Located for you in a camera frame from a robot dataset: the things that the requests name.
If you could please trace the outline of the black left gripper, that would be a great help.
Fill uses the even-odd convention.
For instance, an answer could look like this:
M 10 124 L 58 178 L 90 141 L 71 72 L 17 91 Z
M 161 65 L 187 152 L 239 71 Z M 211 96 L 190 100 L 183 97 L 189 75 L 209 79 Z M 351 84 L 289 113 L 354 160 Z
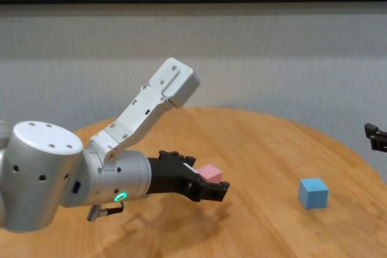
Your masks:
M 193 166 L 196 158 L 177 151 L 160 150 L 158 158 L 148 158 L 151 166 L 151 183 L 147 194 L 178 193 L 194 202 L 201 200 L 221 202 L 229 187 L 228 182 L 219 184 L 198 181 Z

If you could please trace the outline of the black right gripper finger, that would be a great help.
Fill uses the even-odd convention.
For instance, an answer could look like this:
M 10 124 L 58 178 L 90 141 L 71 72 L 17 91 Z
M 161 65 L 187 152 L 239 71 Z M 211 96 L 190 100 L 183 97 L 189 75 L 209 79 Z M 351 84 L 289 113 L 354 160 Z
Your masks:
M 366 123 L 364 125 L 365 136 L 370 140 L 371 149 L 386 152 L 387 136 L 386 132 L 381 131 L 377 126 Z

